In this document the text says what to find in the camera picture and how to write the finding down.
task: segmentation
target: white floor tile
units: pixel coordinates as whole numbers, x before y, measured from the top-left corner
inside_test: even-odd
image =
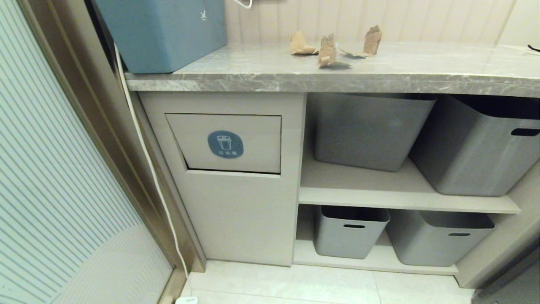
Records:
[[[194,289],[192,294],[198,298],[199,304],[332,304],[327,302],[271,298],[258,295],[210,292],[197,289]]]
[[[373,272],[381,304],[470,304],[473,289],[453,276]]]
[[[194,290],[341,304],[380,304],[372,272],[365,270],[208,261],[205,273],[192,273],[190,278]]]

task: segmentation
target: paper scrap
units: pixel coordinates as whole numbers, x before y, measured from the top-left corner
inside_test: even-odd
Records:
[[[319,51],[315,47],[306,45],[306,35],[304,35],[303,31],[297,31],[291,34],[291,55],[317,55],[318,53]]]
[[[347,52],[347,51],[345,51],[344,49],[341,49],[341,48],[340,48],[340,50],[341,50],[342,52],[344,52],[345,54],[347,54],[347,55],[349,55],[349,56],[352,56],[352,57],[355,57],[355,58],[366,58],[366,57],[371,56],[370,54],[366,54],[366,53],[364,53],[364,52],[355,54],[355,53]]]
[[[334,34],[332,33],[328,35],[328,37],[323,36],[321,40],[321,50],[319,51],[319,58],[317,60],[319,68],[350,68],[349,64],[336,61],[337,53]]]
[[[367,58],[367,57],[375,56],[375,54],[377,54],[377,50],[379,49],[381,38],[382,38],[382,31],[379,28],[379,26],[376,25],[370,28],[369,31],[366,33],[363,52],[349,52],[344,49],[340,49],[340,50],[344,52],[345,54],[349,55],[349,57],[354,57],[354,58]]]
[[[382,31],[378,25],[369,29],[364,41],[364,53],[376,55],[381,43]]]

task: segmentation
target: gray countertop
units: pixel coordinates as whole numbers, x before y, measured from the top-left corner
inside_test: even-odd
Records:
[[[362,44],[342,44],[361,50]],[[319,69],[288,45],[227,45],[171,74],[126,73],[134,91],[423,92],[540,96],[540,53],[505,46],[381,43],[350,69]]]

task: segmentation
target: striped glass panel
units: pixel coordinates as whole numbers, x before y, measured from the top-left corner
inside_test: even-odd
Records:
[[[0,1],[0,236],[0,303],[154,303],[172,271],[16,0]]]

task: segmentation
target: trash can icon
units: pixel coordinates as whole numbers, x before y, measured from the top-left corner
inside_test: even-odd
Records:
[[[218,142],[221,150],[230,150],[232,148],[232,140],[230,136],[218,135]]]

